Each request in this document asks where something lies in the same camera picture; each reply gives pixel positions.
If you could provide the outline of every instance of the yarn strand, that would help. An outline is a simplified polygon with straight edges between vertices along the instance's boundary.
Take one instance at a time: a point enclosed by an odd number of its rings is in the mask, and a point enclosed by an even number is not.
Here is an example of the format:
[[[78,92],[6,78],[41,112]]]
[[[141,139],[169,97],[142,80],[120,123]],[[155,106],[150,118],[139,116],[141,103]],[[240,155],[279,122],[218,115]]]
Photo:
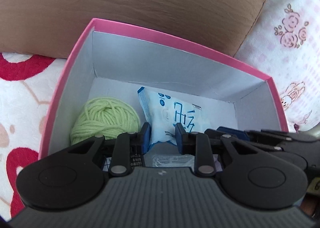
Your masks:
[[[111,97],[94,98],[83,106],[70,140],[74,145],[97,134],[115,139],[119,134],[131,131],[140,131],[140,119],[129,104]]]

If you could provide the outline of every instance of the white and blue tissue package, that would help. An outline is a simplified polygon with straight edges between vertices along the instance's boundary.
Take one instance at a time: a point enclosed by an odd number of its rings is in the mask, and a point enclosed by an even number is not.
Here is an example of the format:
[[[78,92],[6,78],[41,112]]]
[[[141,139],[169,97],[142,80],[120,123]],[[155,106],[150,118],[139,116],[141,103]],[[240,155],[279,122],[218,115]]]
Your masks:
[[[138,96],[146,120],[151,125],[150,147],[157,142],[177,145],[174,128],[178,122],[186,132],[204,132],[210,128],[210,121],[199,105],[144,87],[138,90]]]

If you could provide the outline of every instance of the box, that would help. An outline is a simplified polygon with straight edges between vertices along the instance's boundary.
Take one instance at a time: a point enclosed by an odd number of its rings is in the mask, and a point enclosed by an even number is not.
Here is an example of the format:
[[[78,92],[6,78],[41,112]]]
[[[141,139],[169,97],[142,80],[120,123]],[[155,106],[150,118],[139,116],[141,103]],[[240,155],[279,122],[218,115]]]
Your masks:
[[[273,79],[230,56],[154,30],[92,19],[75,44],[47,115],[39,158],[70,145],[84,103],[112,96],[145,122],[137,90],[161,89],[200,105],[212,124],[288,131]]]

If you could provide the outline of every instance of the red pattern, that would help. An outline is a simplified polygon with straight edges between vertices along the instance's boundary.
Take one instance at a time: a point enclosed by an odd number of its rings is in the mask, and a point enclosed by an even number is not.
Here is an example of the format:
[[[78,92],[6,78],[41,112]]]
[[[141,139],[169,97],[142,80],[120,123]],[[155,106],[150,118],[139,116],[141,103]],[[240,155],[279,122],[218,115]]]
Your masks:
[[[0,78],[6,81],[20,81],[44,71],[55,58],[33,55],[28,60],[10,63],[0,53]]]
[[[30,148],[15,148],[8,154],[6,168],[8,180],[13,189],[13,197],[10,205],[10,214],[12,218],[24,208],[16,188],[17,168],[26,167],[37,160],[38,152]]]

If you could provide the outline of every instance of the green yarn ball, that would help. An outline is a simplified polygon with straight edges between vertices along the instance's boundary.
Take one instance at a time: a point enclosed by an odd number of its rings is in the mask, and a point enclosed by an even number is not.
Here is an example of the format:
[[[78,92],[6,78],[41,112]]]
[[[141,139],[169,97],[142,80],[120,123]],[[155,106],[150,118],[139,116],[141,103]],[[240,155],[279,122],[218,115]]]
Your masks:
[[[97,134],[115,139],[133,131],[140,131],[140,119],[129,104],[111,97],[94,98],[84,105],[71,130],[71,145]]]

